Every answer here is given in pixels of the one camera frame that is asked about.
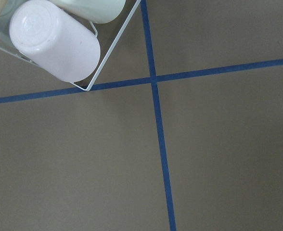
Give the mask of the white cup in rack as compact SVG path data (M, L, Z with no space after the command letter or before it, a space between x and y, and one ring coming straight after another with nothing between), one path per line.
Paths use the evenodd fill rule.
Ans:
M58 7L97 24L106 24L122 12L126 0L51 0Z

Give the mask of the pink cup in rack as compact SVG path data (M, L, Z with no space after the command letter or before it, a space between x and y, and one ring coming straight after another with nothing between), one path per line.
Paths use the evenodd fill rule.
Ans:
M29 0L13 13L9 35L16 49L64 82L87 78L97 67L97 37L48 0Z

